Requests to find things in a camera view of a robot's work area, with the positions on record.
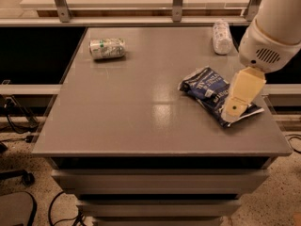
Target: white can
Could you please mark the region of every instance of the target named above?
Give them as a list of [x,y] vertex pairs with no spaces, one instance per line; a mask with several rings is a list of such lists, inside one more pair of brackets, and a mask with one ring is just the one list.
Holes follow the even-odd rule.
[[233,46],[229,25],[226,21],[218,20],[213,31],[214,50],[219,55],[226,55]]
[[91,40],[88,49],[94,59],[123,57],[125,41],[124,39]]

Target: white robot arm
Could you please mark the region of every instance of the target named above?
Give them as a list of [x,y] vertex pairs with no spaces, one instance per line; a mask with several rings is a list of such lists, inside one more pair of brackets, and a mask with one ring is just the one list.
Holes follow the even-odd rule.
[[239,47],[245,69],[234,75],[222,118],[237,121],[265,84],[265,73],[283,68],[301,48],[301,0],[262,0]]

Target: white bottle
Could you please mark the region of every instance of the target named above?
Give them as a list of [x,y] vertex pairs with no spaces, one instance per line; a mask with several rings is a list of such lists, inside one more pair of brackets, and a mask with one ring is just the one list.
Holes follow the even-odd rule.
[[233,40],[229,25],[223,20],[218,20],[214,24],[213,34],[214,50],[219,55],[226,55],[233,46]]

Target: soda can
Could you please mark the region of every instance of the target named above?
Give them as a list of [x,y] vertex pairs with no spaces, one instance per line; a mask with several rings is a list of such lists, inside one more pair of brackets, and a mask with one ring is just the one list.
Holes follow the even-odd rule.
[[125,41],[124,39],[91,40],[88,49],[94,59],[123,57]]

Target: drawer front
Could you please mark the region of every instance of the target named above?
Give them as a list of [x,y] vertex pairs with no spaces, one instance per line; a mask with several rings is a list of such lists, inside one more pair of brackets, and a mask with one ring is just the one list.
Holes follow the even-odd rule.
[[106,218],[196,218],[222,217],[233,214],[239,207],[233,201],[79,201],[77,207],[86,216]]
[[54,170],[66,193],[84,194],[243,194],[268,177],[266,170]]
[[135,220],[106,220],[94,218],[93,226],[219,226],[220,218],[190,218],[188,220],[162,220],[139,218]]

